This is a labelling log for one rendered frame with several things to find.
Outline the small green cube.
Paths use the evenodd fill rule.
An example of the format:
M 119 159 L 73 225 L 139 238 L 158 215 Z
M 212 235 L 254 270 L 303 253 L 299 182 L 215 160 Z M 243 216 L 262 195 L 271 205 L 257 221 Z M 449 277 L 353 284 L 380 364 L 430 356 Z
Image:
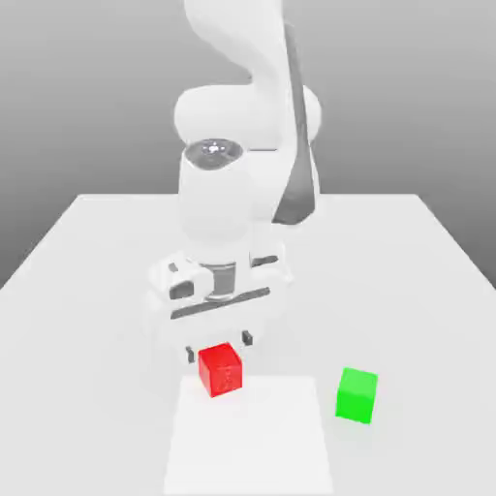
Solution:
M 372 420 L 379 376 L 345 367 L 336 394 L 335 415 L 363 424 Z

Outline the small red cube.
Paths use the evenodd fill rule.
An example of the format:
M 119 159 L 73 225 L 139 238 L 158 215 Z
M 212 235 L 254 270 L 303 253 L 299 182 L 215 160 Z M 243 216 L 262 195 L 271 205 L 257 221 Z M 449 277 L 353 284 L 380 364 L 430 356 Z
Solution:
M 242 361 L 229 342 L 200 350 L 198 362 L 201 382 L 211 398 L 242 388 Z

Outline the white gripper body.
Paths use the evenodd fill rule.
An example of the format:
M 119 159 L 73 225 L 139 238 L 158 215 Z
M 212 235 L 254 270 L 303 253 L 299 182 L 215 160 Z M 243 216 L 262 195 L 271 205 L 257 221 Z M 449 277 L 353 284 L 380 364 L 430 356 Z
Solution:
M 168 347 L 194 344 L 209 347 L 249 329 L 255 341 L 285 313 L 290 289 L 287 279 L 257 280 L 237 294 L 201 294 L 191 280 L 176 282 L 161 291 L 149 288 L 142 301 L 144 327 Z

